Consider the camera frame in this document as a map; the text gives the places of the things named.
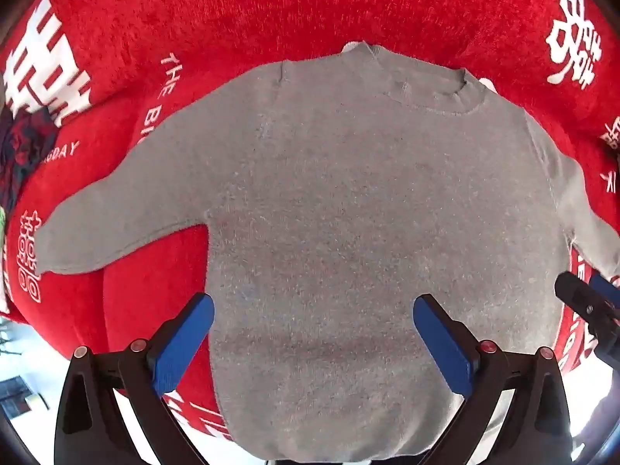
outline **white chinese character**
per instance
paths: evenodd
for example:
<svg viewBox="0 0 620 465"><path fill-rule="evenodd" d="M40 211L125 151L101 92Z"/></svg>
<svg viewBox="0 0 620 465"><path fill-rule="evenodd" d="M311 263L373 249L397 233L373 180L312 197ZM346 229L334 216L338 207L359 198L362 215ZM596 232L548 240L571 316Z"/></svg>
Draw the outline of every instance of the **white chinese character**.
<svg viewBox="0 0 620 465"><path fill-rule="evenodd" d="M4 86L6 104L13 116L21 108L34 113L49 106L55 124L60 127L67 115L83 112L91 106L91 90L79 92L91 77L78 69L65 34L49 48L50 40L62 25L52 13L41 27L51 11L50 0L41 0L28 19L24 36L6 60ZM24 82L31 72L30 79Z"/></svg>
<svg viewBox="0 0 620 465"><path fill-rule="evenodd" d="M606 192L616 193L616 172L610 171L609 173L601 173L599 175L603 180L607 182L607 190Z"/></svg>
<svg viewBox="0 0 620 465"><path fill-rule="evenodd" d="M19 230L19 240L17 241L17 279L19 285L27 292L33 301L41 302L41 292L39 290L39 281L41 276L36 275L36 255L35 255L35 237L36 230L41 227L41 219L38 212L33 211L29 217L28 212L20 218L21 227Z"/></svg>
<svg viewBox="0 0 620 465"><path fill-rule="evenodd" d="M616 117L611 127L605 124L606 133L599 136L599 138L605 141L611 148L618 150L618 139L620 138L620 117Z"/></svg>
<svg viewBox="0 0 620 465"><path fill-rule="evenodd" d="M601 37L594 30L594 24L584 18L584 0L560 0L560 8L564 12L565 21L554 19L553 29L545 42L551 51L551 61L562 64L564 68L549 77L547 82L558 84L572 68L571 80L579 82L582 89L594 80L594 63L600 60Z"/></svg>

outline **red plush fabric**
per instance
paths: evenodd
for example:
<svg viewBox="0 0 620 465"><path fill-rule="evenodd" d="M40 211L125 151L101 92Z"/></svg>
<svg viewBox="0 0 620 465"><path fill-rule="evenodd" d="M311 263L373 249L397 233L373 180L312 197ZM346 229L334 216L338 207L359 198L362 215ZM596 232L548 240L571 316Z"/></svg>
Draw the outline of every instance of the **red plush fabric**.
<svg viewBox="0 0 620 465"><path fill-rule="evenodd" d="M601 139L611 134L614 146L618 137L618 42L591 0L584 9L567 1L565 11L585 24L560 31L551 49L554 19L567 19L560 0L37 0L0 51L6 98L30 110L52 104L62 130L9 223L5 269L14 304L66 356L80 344L117 350L150 336L204 289L204 228L168 236L96 273L38 277L17 262L33 234L21 220L44 222L58 203L113 171L167 116L227 80L266 62L335 54L352 40L491 79L581 163L592 208L618 230L618 165ZM570 69L550 83L572 57L562 58L563 43L591 62L585 75L572 79ZM168 401L195 428L227 437L206 344Z"/></svg>

